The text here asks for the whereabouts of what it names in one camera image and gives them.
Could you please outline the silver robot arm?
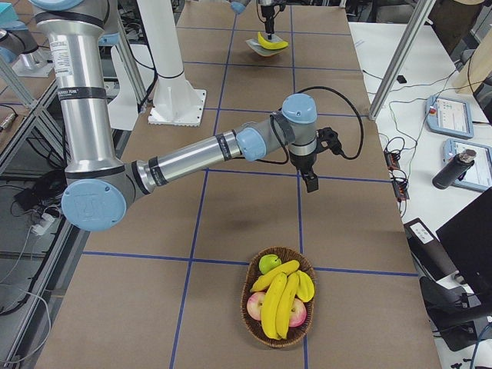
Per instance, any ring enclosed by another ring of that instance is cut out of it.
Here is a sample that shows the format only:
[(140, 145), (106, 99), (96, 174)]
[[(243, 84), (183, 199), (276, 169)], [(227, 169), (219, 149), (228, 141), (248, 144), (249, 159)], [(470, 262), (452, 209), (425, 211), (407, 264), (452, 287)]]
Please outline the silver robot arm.
[(158, 186), (223, 161), (257, 161), (286, 148), (308, 191), (316, 191), (317, 109), (306, 94), (286, 98), (263, 122), (248, 122), (169, 155), (125, 164), (117, 158), (115, 129), (132, 130), (139, 108), (130, 101), (108, 102), (101, 45), (126, 43), (115, 1), (35, 1), (35, 21), (51, 49), (58, 99), (67, 132), (70, 162), (61, 207), (74, 226), (103, 231)]
[[(231, 0), (229, 1), (231, 10), (240, 15), (251, 3), (251, 0)], [(278, 13), (285, 10), (286, 1), (281, 0), (260, 0), (254, 1), (257, 16), (264, 25), (267, 40), (272, 42), (274, 38), (274, 20)]]

